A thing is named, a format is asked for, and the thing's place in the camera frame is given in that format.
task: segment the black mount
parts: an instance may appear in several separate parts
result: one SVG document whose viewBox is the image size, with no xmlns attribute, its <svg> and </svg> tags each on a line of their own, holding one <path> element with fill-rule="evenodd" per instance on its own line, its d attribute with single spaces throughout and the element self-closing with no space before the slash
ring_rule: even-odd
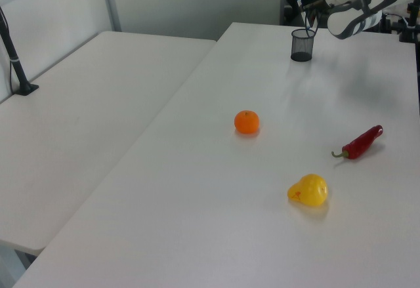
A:
<svg viewBox="0 0 420 288">
<path fill-rule="evenodd" d="M 9 54 L 10 61 L 13 65 L 14 72 L 19 79 L 20 88 L 15 93 L 21 96 L 27 96 L 28 94 L 32 93 L 34 90 L 38 89 L 37 85 L 32 85 L 25 76 L 24 69 L 20 64 L 18 54 L 14 49 L 14 45 L 9 33 L 9 28 L 7 27 L 7 23 L 5 18 L 0 14 L 0 35 L 5 44 L 7 54 Z"/>
</svg>

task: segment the red chili pepper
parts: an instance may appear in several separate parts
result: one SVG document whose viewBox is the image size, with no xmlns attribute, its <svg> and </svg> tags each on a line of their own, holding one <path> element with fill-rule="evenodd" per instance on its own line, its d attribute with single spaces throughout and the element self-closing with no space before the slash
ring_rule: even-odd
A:
<svg viewBox="0 0 420 288">
<path fill-rule="evenodd" d="M 336 155 L 334 152 L 331 152 L 331 154 L 336 158 L 344 157 L 349 159 L 356 159 L 360 157 L 366 150 L 368 150 L 373 141 L 382 135 L 382 132 L 382 126 L 374 126 L 366 133 L 353 140 L 350 144 L 347 144 L 341 148 L 341 154 Z"/>
</svg>

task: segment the table surface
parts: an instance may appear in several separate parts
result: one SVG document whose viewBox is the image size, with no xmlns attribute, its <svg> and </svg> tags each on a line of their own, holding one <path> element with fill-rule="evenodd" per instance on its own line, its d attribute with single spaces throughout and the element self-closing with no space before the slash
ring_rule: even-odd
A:
<svg viewBox="0 0 420 288">
<path fill-rule="evenodd" d="M 232 24 L 16 288 L 419 287 L 414 46 L 319 30 L 297 63 L 291 30 Z M 332 158 L 377 124 L 360 159 Z M 308 173 L 321 207 L 287 199 Z"/>
<path fill-rule="evenodd" d="M 37 255 L 214 41 L 104 32 L 0 105 L 0 243 Z"/>
</svg>

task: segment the white wall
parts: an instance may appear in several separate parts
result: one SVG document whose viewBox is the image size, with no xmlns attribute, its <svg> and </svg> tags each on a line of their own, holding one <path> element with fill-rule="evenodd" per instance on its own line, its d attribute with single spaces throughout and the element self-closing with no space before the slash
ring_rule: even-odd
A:
<svg viewBox="0 0 420 288">
<path fill-rule="evenodd" d="M 111 30 L 105 0 L 13 0 L 2 8 L 28 80 L 92 36 Z M 9 56 L 0 40 L 0 101 L 9 94 Z"/>
<path fill-rule="evenodd" d="M 279 24 L 281 9 L 281 0 L 110 1 L 122 31 L 214 40 L 232 22 Z"/>
</svg>

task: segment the toy fruit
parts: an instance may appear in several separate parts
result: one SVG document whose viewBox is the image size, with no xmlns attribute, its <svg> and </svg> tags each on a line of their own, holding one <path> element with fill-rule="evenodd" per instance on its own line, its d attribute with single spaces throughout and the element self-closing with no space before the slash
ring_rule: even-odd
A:
<svg viewBox="0 0 420 288">
<path fill-rule="evenodd" d="M 291 201 L 298 201 L 308 206 L 320 206 L 327 199 L 328 186 L 319 175 L 305 175 L 290 187 L 287 196 Z"/>
<path fill-rule="evenodd" d="M 252 134 L 258 130 L 260 119 L 255 112 L 245 110 L 236 114 L 234 123 L 239 133 Z"/>
</svg>

